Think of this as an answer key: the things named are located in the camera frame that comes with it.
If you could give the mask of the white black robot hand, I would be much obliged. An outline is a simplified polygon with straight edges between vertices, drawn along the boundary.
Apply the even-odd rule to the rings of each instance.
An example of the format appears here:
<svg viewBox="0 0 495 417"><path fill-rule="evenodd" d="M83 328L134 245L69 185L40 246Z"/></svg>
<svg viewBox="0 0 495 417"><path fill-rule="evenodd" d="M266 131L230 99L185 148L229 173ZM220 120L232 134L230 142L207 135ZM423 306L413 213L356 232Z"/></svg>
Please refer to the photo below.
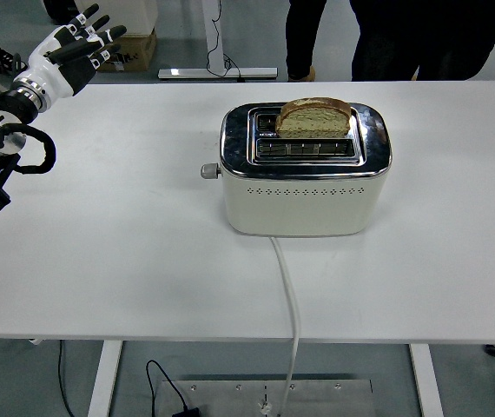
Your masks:
<svg viewBox="0 0 495 417"><path fill-rule="evenodd" d="M77 95L119 50L117 40L127 27L109 28L107 15L92 21L98 11L94 3L55 28L31 53L29 68L15 78L14 87L35 94L41 111L60 98Z"/></svg>

